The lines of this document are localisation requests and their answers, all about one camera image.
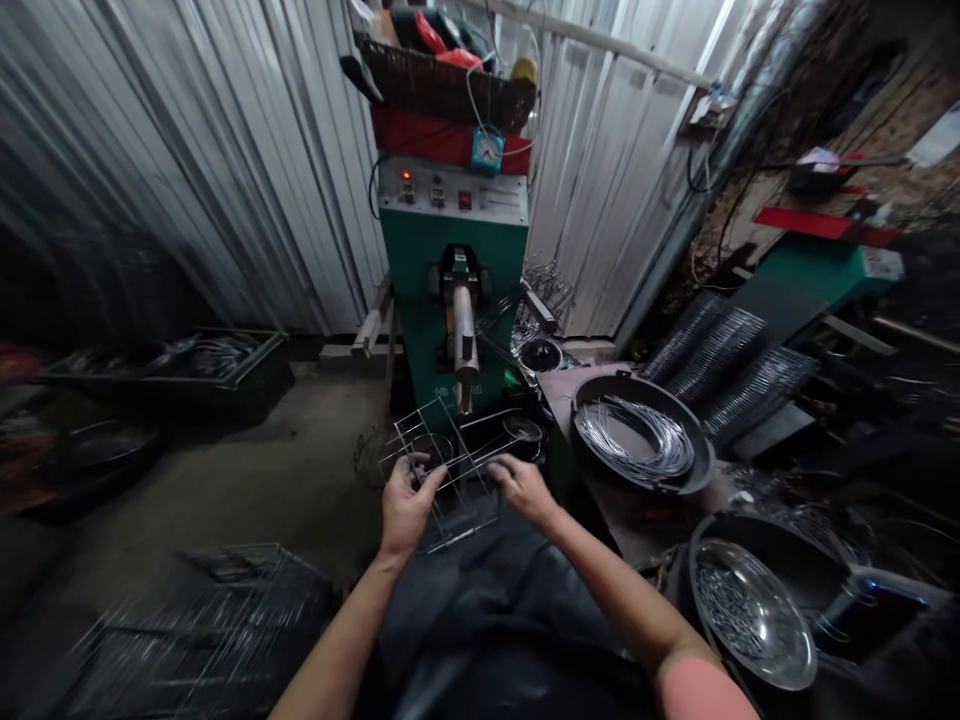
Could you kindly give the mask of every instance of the person's right hand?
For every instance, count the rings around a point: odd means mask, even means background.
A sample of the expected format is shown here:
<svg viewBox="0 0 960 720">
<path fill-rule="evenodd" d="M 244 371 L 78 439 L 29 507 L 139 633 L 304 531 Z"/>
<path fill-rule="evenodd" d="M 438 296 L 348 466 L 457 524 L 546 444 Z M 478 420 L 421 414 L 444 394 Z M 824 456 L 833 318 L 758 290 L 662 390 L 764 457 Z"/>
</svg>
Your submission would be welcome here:
<svg viewBox="0 0 960 720">
<path fill-rule="evenodd" d="M 541 530 L 561 512 L 536 465 L 513 455 L 498 455 L 487 465 L 487 472 L 500 483 L 514 509 Z"/>
</svg>

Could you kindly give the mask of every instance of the red machine part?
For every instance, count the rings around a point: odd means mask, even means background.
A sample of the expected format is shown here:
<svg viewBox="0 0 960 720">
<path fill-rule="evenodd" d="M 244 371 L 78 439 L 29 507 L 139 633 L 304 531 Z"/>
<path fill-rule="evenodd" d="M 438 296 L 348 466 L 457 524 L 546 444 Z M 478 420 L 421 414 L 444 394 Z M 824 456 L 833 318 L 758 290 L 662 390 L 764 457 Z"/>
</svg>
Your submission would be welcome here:
<svg viewBox="0 0 960 720">
<path fill-rule="evenodd" d="M 880 248 L 887 247 L 900 234 L 899 230 L 876 228 L 850 218 L 785 208 L 765 207 L 754 222 L 827 240 L 842 240 Z"/>
<path fill-rule="evenodd" d="M 384 152 L 460 167 L 470 165 L 473 157 L 473 127 L 469 125 L 456 125 L 373 105 L 370 106 L 370 118 L 377 148 Z M 500 174 L 526 175 L 530 170 L 529 147 L 530 141 L 526 138 L 506 135 Z"/>
</svg>

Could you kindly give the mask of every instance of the green machine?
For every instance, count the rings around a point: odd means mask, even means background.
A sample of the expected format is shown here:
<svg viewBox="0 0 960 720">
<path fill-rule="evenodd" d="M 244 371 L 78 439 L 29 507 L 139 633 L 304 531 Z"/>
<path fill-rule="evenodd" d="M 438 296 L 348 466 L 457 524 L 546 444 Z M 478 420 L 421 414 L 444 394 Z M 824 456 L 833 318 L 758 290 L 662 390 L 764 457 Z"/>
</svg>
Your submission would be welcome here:
<svg viewBox="0 0 960 720">
<path fill-rule="evenodd" d="M 417 405 L 451 416 L 499 401 L 507 362 L 477 343 L 475 322 L 521 290 L 529 228 L 527 179 L 481 177 L 410 157 L 380 164 L 380 225 Z M 509 347 L 513 313 L 484 336 Z M 441 431 L 443 410 L 425 413 Z"/>
<path fill-rule="evenodd" d="M 903 274 L 903 259 L 893 250 L 787 233 L 755 276 L 793 285 L 836 312 L 865 295 L 887 292 Z"/>
</svg>

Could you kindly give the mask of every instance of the metal bowl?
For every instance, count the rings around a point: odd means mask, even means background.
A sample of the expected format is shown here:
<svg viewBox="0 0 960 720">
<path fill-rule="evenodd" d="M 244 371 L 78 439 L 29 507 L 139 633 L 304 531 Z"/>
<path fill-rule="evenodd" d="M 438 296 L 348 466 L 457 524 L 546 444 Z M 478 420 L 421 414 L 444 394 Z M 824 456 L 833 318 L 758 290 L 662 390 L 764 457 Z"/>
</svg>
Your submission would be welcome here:
<svg viewBox="0 0 960 720">
<path fill-rule="evenodd" d="M 739 545 L 713 537 L 700 543 L 695 562 L 700 614 L 737 662 L 781 690 L 810 687 L 817 674 L 813 635 L 770 569 Z M 703 587 L 701 571 L 707 568 L 720 569 L 724 582 L 731 584 L 728 589 L 743 598 L 743 607 L 729 598 L 711 600 L 711 594 L 717 595 Z"/>
<path fill-rule="evenodd" d="M 682 475 L 665 479 L 651 490 L 624 477 L 615 464 L 603 455 L 595 454 L 583 437 L 577 416 L 580 413 L 595 412 L 591 410 L 591 404 L 605 395 L 642 403 L 675 420 L 693 444 L 693 466 Z M 574 451 L 581 462 L 589 465 L 593 476 L 598 480 L 638 488 L 645 492 L 691 495 L 706 487 L 713 477 L 715 462 L 713 445 L 700 427 L 697 416 L 690 412 L 686 405 L 653 383 L 639 380 L 632 377 L 629 372 L 623 371 L 615 375 L 599 375 L 580 383 L 574 393 L 572 406 L 570 427 Z M 655 452 L 650 438 L 645 437 L 640 428 L 613 420 L 609 422 L 608 430 L 611 437 L 634 457 L 644 457 Z"/>
</svg>

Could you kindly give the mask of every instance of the white pipe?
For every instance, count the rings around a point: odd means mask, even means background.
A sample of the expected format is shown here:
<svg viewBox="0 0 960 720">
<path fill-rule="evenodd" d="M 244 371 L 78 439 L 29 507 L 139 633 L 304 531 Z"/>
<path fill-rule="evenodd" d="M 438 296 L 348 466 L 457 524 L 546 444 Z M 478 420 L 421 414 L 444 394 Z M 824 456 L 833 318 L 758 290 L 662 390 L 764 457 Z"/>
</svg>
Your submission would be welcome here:
<svg viewBox="0 0 960 720">
<path fill-rule="evenodd" d="M 597 32 L 596 30 L 592 30 L 584 25 L 577 25 L 576 23 L 567 22 L 566 20 L 561 20 L 560 18 L 544 15 L 541 12 L 533 10 L 532 7 L 527 9 L 512 2 L 508 2 L 507 0 L 463 1 L 468 5 L 473 5 L 481 10 L 489 10 L 490 12 L 498 13 L 499 15 L 510 18 L 511 20 L 527 23 L 531 27 L 543 28 L 546 32 L 551 32 L 554 35 L 567 37 L 571 40 L 581 42 L 584 45 L 590 45 L 591 47 L 599 48 L 600 50 L 605 50 L 607 52 L 621 55 L 625 58 L 630 58 L 641 65 L 652 68 L 653 70 L 661 72 L 664 75 L 669 75 L 670 77 L 677 78 L 678 80 L 683 80 L 684 82 L 703 90 L 709 90 L 710 86 L 713 84 L 713 80 L 708 78 L 706 75 L 701 75 L 700 73 L 692 72 L 678 65 L 674 65 L 669 60 L 665 60 L 659 55 L 654 55 L 646 50 L 641 50 L 636 45 L 629 43 L 626 40 L 615 38 L 611 35 L 607 35 L 606 33 Z"/>
</svg>

